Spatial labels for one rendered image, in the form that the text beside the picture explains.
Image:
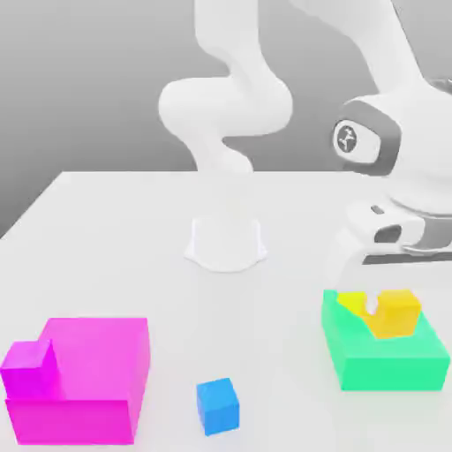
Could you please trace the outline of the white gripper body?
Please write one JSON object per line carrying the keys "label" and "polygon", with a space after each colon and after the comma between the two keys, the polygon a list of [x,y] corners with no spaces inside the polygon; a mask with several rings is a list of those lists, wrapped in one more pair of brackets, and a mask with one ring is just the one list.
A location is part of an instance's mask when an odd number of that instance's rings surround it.
{"label": "white gripper body", "polygon": [[370,244],[339,231],[327,258],[327,287],[337,291],[415,290],[452,282],[452,245],[409,254],[395,244]]}

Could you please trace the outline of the large green box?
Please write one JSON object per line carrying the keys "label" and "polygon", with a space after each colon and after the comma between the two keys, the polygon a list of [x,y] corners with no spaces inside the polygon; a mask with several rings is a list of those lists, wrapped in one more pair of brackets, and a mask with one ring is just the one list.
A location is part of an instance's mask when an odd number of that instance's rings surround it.
{"label": "large green box", "polygon": [[321,325],[342,390],[438,391],[451,358],[421,312],[413,335],[377,339],[356,315],[337,303],[337,290],[324,290]]}

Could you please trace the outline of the small orange cube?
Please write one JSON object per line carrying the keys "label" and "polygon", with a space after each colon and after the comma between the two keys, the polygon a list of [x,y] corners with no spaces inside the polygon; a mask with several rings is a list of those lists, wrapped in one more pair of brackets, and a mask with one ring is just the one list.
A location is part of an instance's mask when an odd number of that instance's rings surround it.
{"label": "small orange cube", "polygon": [[410,290],[383,290],[377,296],[374,314],[366,310],[367,295],[352,292],[357,316],[377,339],[413,335],[421,312],[421,304]]}

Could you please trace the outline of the small yellow cube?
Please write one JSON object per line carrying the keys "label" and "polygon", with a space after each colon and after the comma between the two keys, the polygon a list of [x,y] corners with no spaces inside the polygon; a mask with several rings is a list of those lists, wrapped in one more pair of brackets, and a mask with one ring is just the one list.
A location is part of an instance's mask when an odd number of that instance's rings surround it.
{"label": "small yellow cube", "polygon": [[367,315],[367,295],[363,291],[339,292],[337,303],[358,317]]}

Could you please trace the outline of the small magenta cube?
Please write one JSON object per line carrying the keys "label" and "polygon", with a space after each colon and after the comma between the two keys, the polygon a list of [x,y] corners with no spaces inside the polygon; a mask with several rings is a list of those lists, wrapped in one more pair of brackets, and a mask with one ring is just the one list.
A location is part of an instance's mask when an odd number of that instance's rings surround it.
{"label": "small magenta cube", "polygon": [[0,365],[8,401],[62,401],[63,376],[51,339],[14,342]]}

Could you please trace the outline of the small blue cube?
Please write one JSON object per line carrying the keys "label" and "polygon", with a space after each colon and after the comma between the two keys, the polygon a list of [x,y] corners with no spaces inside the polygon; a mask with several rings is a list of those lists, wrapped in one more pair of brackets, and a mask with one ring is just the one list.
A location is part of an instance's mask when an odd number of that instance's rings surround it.
{"label": "small blue cube", "polygon": [[240,403],[230,378],[198,384],[196,401],[206,436],[239,428]]}

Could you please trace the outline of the large magenta box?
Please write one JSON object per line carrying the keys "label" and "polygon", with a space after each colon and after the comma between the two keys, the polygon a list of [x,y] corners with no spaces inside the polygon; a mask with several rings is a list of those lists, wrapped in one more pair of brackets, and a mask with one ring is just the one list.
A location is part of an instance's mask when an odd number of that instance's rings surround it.
{"label": "large magenta box", "polygon": [[62,401],[8,401],[20,445],[130,445],[150,369],[145,318],[50,318],[36,340],[53,341]]}

